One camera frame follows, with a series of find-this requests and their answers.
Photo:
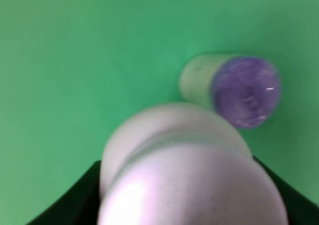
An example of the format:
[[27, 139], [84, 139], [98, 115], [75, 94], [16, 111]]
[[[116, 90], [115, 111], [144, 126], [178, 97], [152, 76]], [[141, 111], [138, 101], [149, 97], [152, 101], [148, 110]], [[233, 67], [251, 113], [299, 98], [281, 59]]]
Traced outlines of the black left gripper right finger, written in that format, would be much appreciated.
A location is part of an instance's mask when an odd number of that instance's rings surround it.
[[262, 166], [275, 183], [286, 206], [290, 225], [319, 225], [319, 207], [295, 190], [257, 157], [253, 159]]

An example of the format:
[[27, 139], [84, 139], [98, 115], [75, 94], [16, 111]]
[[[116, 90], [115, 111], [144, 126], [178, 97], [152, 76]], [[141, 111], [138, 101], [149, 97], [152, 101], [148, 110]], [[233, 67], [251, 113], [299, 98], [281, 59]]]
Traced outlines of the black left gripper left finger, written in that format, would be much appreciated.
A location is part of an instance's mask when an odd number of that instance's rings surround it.
[[54, 204], [29, 222], [30, 225], [95, 225], [98, 219], [99, 175], [96, 161]]

